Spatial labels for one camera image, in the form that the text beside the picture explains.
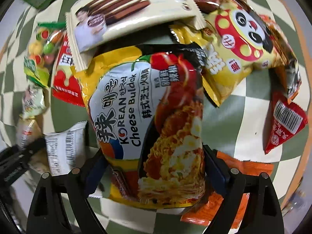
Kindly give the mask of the orange snack packet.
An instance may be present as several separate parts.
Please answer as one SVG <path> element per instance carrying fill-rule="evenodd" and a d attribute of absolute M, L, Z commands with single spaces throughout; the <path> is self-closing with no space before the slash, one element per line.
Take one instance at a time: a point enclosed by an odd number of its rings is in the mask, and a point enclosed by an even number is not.
<path fill-rule="evenodd" d="M 229 233 L 243 220 L 254 182 L 261 173 L 272 174 L 274 165 L 239 161 L 209 148 L 204 153 L 207 190 L 180 221 L 205 226 L 208 233 Z"/>

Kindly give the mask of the red triangular snack packet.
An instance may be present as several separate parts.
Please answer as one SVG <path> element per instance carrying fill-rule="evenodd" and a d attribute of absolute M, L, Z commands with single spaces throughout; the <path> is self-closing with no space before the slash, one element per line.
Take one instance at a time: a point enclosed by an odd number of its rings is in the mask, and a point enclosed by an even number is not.
<path fill-rule="evenodd" d="M 275 91 L 272 94 L 272 102 L 271 132 L 264 149 L 265 154 L 294 137 L 308 124 L 305 111 L 298 104 L 289 103 L 281 92 Z"/>

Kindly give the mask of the Korean cheese buldak noodle bag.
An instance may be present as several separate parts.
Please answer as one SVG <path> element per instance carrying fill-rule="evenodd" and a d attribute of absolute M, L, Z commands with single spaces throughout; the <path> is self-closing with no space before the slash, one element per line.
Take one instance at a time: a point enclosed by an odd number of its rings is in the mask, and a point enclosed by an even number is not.
<path fill-rule="evenodd" d="M 201 138 L 206 56 L 196 43 L 140 44 L 73 67 L 100 148 L 109 198 L 138 208 L 185 208 L 205 193 Z"/>

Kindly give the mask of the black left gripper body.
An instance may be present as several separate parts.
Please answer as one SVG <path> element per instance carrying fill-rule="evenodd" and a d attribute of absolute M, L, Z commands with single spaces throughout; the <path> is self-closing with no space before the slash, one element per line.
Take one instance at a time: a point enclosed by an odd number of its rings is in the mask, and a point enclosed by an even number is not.
<path fill-rule="evenodd" d="M 46 147 L 44 137 L 40 137 L 21 149 L 18 145 L 1 152 L 1 191 L 8 189 L 29 169 L 31 157 Z"/>

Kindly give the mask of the white barcode snack packet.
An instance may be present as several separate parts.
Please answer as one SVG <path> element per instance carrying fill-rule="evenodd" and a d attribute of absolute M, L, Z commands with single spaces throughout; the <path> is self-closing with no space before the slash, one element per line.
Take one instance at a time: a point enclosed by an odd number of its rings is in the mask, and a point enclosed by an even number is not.
<path fill-rule="evenodd" d="M 53 176 L 68 174 L 86 161 L 86 121 L 80 121 L 60 133 L 45 135 L 49 168 Z"/>

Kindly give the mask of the green white checkered mat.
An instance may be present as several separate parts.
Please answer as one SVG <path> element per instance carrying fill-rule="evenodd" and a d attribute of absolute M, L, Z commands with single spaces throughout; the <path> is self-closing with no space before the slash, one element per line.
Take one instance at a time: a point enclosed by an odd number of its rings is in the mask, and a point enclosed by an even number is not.
<path fill-rule="evenodd" d="M 296 102 L 310 109 L 311 24 L 296 0 L 248 0 L 257 11 L 271 16 L 280 25 L 298 58 L 302 85 Z M 12 145 L 22 109 L 21 96 L 27 83 L 22 71 L 22 56 L 30 32 L 39 20 L 56 20 L 69 8 L 72 0 L 57 0 L 45 11 L 23 0 L 14 0 L 1 20 L 1 147 Z M 279 202 L 285 204 L 304 171 L 309 170 L 311 126 L 284 145 L 265 155 L 261 150 L 264 133 L 269 128 L 269 95 L 273 76 L 256 71 L 244 79 L 232 95 L 218 108 L 205 101 L 204 141 L 211 148 L 253 161 L 273 164 L 272 180 Z M 181 222 L 178 210 L 148 211 L 131 208 L 108 199 L 104 192 L 90 204 L 108 233 L 202 233 L 203 226 Z"/>

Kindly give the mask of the small pale snack packet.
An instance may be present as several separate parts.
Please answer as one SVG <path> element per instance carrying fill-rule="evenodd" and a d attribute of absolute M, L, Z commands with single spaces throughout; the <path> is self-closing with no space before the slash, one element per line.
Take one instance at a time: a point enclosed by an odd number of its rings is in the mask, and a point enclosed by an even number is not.
<path fill-rule="evenodd" d="M 22 118 L 31 119 L 44 113 L 45 109 L 43 88 L 29 83 L 22 97 Z"/>

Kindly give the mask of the red cheese snack packet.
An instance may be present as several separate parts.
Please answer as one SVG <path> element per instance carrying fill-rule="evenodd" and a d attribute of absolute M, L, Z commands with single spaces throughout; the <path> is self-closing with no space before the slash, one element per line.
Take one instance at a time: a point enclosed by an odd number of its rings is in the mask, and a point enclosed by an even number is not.
<path fill-rule="evenodd" d="M 73 65 L 69 40 L 65 34 L 54 70 L 52 95 L 66 103 L 84 107 L 80 85 L 71 71 Z"/>

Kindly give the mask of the colourful candy bag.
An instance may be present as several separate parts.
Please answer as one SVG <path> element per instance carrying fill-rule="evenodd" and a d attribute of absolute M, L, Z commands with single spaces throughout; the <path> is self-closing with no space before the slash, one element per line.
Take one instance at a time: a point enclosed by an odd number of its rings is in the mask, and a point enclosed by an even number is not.
<path fill-rule="evenodd" d="M 65 22 L 39 22 L 24 56 L 24 73 L 33 83 L 48 87 L 50 75 L 65 35 Z"/>

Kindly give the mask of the yellow panda snack bag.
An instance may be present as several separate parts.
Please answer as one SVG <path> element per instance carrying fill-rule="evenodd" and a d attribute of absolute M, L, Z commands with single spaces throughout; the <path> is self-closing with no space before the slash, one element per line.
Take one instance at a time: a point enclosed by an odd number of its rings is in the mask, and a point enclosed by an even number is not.
<path fill-rule="evenodd" d="M 280 26 L 249 5 L 225 0 L 205 16 L 206 27 L 194 30 L 175 21 L 170 25 L 177 43 L 197 43 L 206 54 L 203 85 L 220 106 L 253 70 L 273 68 L 292 102 L 301 86 L 297 57 Z"/>

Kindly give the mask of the Franzzi cookie pack cream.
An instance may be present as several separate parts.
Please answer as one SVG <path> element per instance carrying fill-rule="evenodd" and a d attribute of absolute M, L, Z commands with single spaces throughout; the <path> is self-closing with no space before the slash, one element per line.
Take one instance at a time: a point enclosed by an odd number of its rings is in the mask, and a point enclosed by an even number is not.
<path fill-rule="evenodd" d="M 86 70 L 101 44 L 179 19 L 196 30 L 206 26 L 194 0 L 78 0 L 66 13 L 75 69 Z"/>

